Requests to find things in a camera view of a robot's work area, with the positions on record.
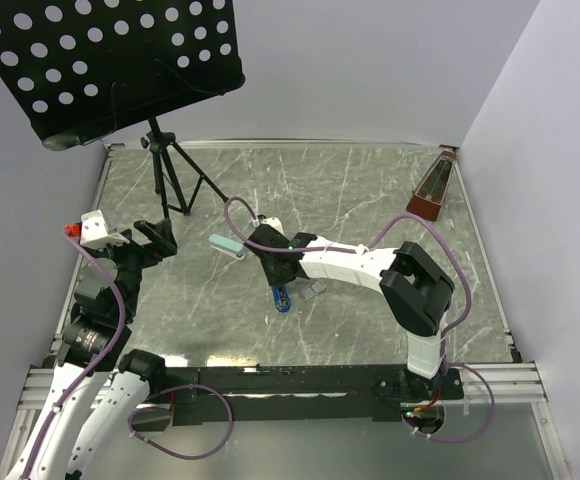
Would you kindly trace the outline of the blue black stapler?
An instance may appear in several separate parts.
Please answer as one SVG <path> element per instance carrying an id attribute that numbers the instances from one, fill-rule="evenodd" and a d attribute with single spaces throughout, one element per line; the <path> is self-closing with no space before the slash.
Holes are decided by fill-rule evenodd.
<path id="1" fill-rule="evenodd" d="M 271 290 L 276 310 L 280 313 L 287 313 L 291 309 L 291 301 L 287 286 L 273 286 Z"/>

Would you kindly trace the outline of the staple strip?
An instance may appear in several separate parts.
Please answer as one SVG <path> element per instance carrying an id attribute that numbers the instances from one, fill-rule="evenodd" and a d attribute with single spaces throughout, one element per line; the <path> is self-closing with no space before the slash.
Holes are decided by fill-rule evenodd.
<path id="1" fill-rule="evenodd" d="M 310 285 L 305 286 L 301 290 L 301 293 L 305 299 L 310 299 L 324 292 L 325 289 L 326 287 L 321 281 L 314 281 Z"/>

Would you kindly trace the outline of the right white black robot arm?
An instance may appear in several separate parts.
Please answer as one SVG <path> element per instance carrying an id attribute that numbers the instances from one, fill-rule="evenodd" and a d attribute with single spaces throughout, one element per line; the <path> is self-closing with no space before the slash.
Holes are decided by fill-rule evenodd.
<path id="1" fill-rule="evenodd" d="M 282 287 L 297 278 L 336 280 L 383 295 L 407 335 L 406 384 L 428 398 L 441 384 L 442 334 L 454 282 L 417 243 L 366 251 L 299 232 L 291 239 L 261 224 L 247 247 L 259 258 L 268 283 Z"/>

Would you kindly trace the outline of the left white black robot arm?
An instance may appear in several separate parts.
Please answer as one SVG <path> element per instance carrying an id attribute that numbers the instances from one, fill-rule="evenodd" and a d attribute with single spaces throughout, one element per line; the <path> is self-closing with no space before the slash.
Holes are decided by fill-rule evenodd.
<path id="1" fill-rule="evenodd" d="M 70 323 L 61 335 L 52 382 L 10 479 L 83 479 L 143 401 L 168 387 L 162 357 L 122 351 L 136 314 L 145 269 L 177 252 L 172 223 L 135 222 L 147 241 L 120 231 L 100 210 L 65 226 L 64 239 L 95 270 L 74 291 Z"/>

